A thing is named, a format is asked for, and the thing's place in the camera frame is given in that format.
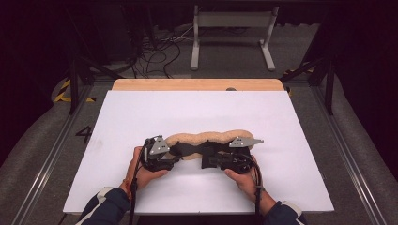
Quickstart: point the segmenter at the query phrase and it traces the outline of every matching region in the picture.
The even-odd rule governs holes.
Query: gray floor
[[[178,45],[181,54],[167,71],[174,78],[279,78],[287,69],[299,65],[316,29],[316,25],[287,25],[274,29],[269,45],[276,66],[274,72],[267,71],[258,47],[257,41],[264,35],[264,32],[258,29],[249,29],[240,35],[225,30],[206,31],[201,38],[198,71],[190,70],[191,41],[180,42]],[[172,46],[164,52],[168,59],[171,59],[178,50]],[[161,55],[156,55],[153,59],[157,57],[162,58]],[[150,69],[162,69],[162,64],[151,64]],[[123,75],[133,76],[131,71]],[[150,75],[163,77],[159,72]],[[363,179],[385,219],[385,223],[380,219],[378,224],[398,224],[398,184],[346,101],[339,81],[336,81],[334,87],[334,115],[328,116],[319,104],[316,94],[322,92],[324,87],[309,87],[304,82],[306,77],[302,75],[285,85],[292,89],[291,99],[298,119],[319,170],[325,176],[324,181],[335,207],[335,211],[330,213],[307,213],[309,223],[377,224],[369,217],[370,213],[364,204],[366,201],[359,195],[359,187],[355,186],[355,176],[347,169],[349,165],[342,157],[341,143],[330,127],[331,119],[337,123],[344,142],[357,162]],[[59,156],[55,157],[56,164],[47,171],[48,176],[42,179],[44,189],[38,192],[38,198],[32,202],[32,210],[24,217],[22,224],[57,224],[63,217],[62,208],[86,147],[84,137],[75,134],[86,126],[95,126],[106,91],[112,87],[112,82],[107,82],[104,77],[98,77],[98,81],[102,82],[95,82],[88,90],[88,95],[97,98],[97,101],[85,102],[82,105]],[[54,88],[53,98],[62,84],[63,81],[60,81]],[[69,106],[67,102],[55,102],[54,106],[25,132],[1,167],[0,224],[11,224],[16,217],[37,179],[40,168],[54,149],[58,134],[70,120]],[[76,219],[77,216],[68,215],[62,224],[73,224]],[[121,224],[127,224],[127,221],[124,219]]]

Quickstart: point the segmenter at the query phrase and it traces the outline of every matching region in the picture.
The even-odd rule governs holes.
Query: wooden plank
[[[278,79],[119,79],[113,91],[283,91]]]

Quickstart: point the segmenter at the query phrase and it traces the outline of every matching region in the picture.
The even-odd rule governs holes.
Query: white paper sheet
[[[329,194],[284,91],[110,91],[74,179],[64,212],[80,213],[103,187],[118,187],[135,146],[162,135],[249,130],[264,186],[303,211],[332,211]],[[136,214],[250,214],[254,207],[219,168],[180,161],[138,192]]]

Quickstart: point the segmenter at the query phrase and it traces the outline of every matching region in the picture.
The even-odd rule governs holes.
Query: black wall
[[[52,91],[67,59],[45,7],[4,2],[0,7],[0,165],[26,130],[53,106]]]
[[[398,17],[396,4],[357,7],[336,73],[357,117],[398,180]]]

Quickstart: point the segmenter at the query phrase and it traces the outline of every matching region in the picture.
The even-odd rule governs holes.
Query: person's left hand
[[[137,164],[137,162],[140,163],[138,168],[141,167],[141,162],[139,162],[140,161],[139,156],[140,156],[140,151],[142,148],[143,147],[141,147],[141,146],[134,148],[134,155],[130,162],[129,168],[127,170],[126,179],[120,185],[120,188],[122,188],[126,193],[128,193],[128,195],[130,193],[130,190],[128,189],[126,184],[131,183],[132,177],[134,176],[134,172],[135,172],[135,165]],[[145,169],[144,167],[141,167],[141,169],[139,169],[138,173],[137,173],[137,183],[138,183],[137,190],[146,187],[151,180],[160,178],[166,174],[167,174],[166,170],[162,170],[162,171],[158,171],[158,172],[151,172],[151,171]]]

